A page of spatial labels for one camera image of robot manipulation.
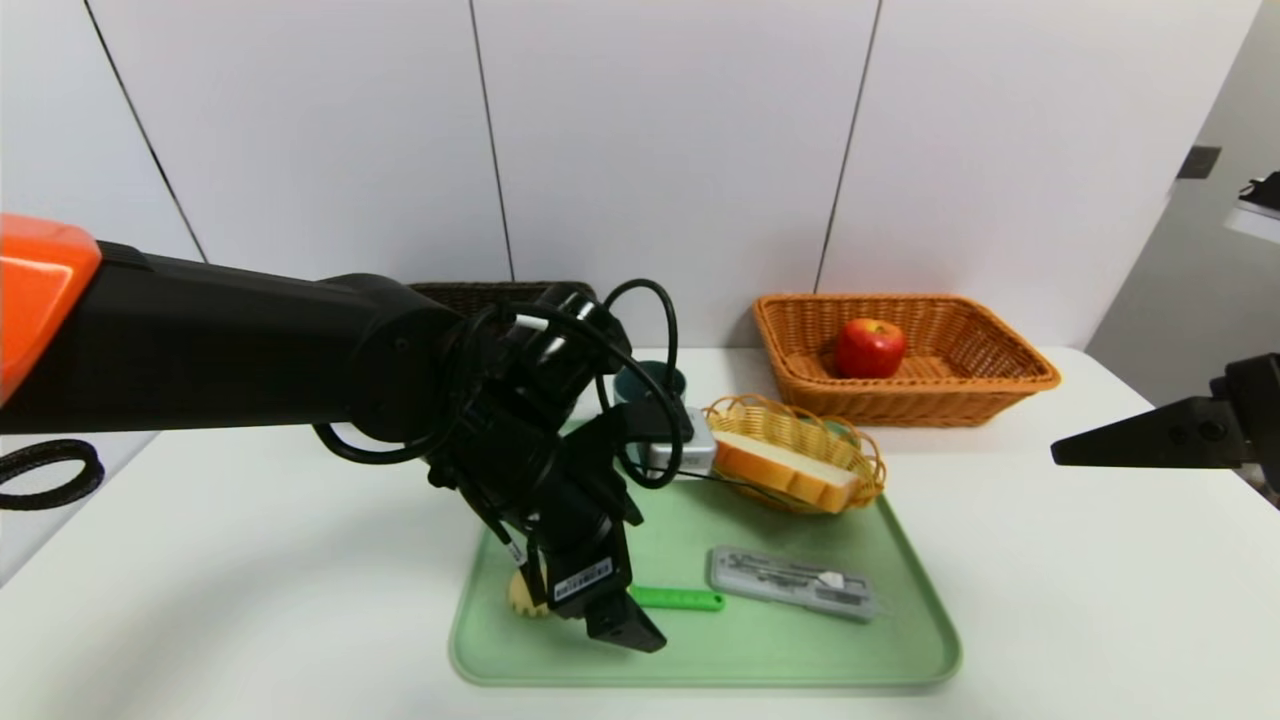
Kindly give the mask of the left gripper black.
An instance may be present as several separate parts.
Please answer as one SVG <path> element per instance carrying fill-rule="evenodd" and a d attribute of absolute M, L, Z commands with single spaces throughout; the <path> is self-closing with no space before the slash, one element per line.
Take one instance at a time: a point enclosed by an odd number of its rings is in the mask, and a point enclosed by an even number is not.
<path fill-rule="evenodd" d="M 627 592 L 632 579 L 626 521 L 634 514 L 611 461 L 554 462 L 535 486 L 524 529 L 532 596 L 556 615 L 582 619 L 588 635 L 643 653 L 667 638 Z"/>

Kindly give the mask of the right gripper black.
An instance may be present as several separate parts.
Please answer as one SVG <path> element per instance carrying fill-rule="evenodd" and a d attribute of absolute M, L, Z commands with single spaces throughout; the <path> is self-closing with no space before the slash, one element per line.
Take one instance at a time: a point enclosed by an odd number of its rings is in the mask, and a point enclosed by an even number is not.
<path fill-rule="evenodd" d="M 1211 395 L 1179 400 L 1059 439 L 1060 466 L 1238 469 L 1257 464 L 1279 492 L 1279 355 L 1229 363 Z"/>

